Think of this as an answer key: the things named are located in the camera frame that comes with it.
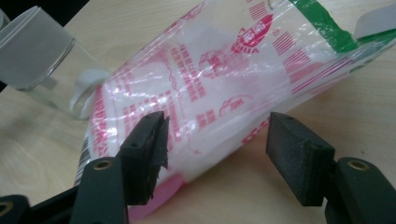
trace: transparent plastic bag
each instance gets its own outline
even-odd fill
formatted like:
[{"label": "transparent plastic bag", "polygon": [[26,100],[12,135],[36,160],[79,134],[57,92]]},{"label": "transparent plastic bag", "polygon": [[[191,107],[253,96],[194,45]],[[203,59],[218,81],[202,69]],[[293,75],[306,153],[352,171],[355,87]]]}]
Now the transparent plastic bag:
[{"label": "transparent plastic bag", "polygon": [[357,41],[314,0],[208,0],[173,23],[101,85],[81,156],[115,156],[136,123],[170,116],[169,167],[139,218],[268,123],[395,44]]}]

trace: screw hole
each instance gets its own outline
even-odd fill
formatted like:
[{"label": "screw hole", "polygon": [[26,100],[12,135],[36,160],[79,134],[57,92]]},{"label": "screw hole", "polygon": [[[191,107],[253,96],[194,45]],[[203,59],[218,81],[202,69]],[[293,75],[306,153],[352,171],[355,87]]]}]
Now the screw hole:
[{"label": "screw hole", "polygon": [[347,164],[355,170],[359,170],[359,171],[370,170],[370,167],[366,163],[361,161],[349,161]]},{"label": "screw hole", "polygon": [[112,165],[112,161],[99,161],[93,166],[95,170],[105,170]]},{"label": "screw hole", "polygon": [[11,211],[12,207],[14,207],[14,203],[13,202],[2,202],[2,203],[0,203],[0,217],[2,217],[3,215],[5,215],[9,211]]}]

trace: plastic bag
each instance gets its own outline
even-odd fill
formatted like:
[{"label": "plastic bag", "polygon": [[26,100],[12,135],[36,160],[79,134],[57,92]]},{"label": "plastic bag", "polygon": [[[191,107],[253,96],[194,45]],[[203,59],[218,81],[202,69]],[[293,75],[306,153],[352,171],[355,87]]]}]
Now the plastic bag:
[{"label": "plastic bag", "polygon": [[98,87],[83,166],[114,156],[136,123],[170,116],[169,167],[139,218],[249,141],[272,110],[326,90],[395,44],[356,41],[314,0],[208,0],[173,23]]}]

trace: wooden table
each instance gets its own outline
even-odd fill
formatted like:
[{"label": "wooden table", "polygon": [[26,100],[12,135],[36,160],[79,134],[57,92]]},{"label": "wooden table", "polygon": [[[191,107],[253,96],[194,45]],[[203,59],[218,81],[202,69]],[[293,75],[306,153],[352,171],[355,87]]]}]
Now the wooden table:
[{"label": "wooden table", "polygon": [[[66,29],[115,70],[200,0],[92,0]],[[363,13],[394,0],[321,0],[349,32]],[[289,112],[336,149],[376,164],[396,186],[396,48]],[[23,92],[0,94],[0,195],[36,204],[73,186],[87,121]],[[139,223],[325,223],[301,207],[264,153],[266,131]]]}]

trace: table surface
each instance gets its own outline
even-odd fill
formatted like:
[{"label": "table surface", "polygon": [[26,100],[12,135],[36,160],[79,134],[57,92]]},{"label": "table surface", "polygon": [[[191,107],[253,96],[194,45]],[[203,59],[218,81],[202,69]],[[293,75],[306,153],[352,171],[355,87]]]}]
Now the table surface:
[{"label": "table surface", "polygon": [[[110,70],[129,60],[199,0],[93,0],[65,27]],[[353,33],[367,11],[394,0],[320,0]],[[396,186],[396,48],[289,112],[345,156],[371,161]],[[36,204],[73,186],[86,120],[23,92],[0,94],[0,195]],[[266,130],[139,223],[326,223],[302,207],[264,153]]]}]

